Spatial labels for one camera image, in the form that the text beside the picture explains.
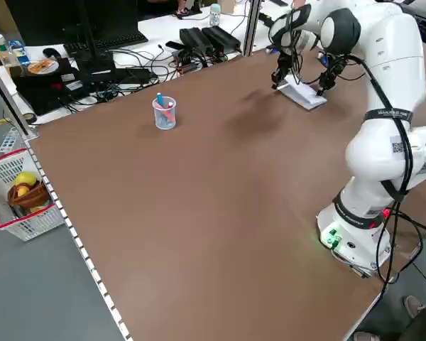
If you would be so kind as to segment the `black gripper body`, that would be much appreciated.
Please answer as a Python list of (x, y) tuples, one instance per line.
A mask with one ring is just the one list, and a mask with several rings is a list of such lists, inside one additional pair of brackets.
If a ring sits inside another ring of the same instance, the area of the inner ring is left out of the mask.
[(279, 52), (277, 72), (279, 73), (290, 73), (294, 65), (295, 57), (290, 53), (283, 51)]
[(320, 62), (325, 68), (325, 70), (321, 73), (322, 76), (334, 75), (336, 77), (342, 73), (341, 58), (321, 58)]

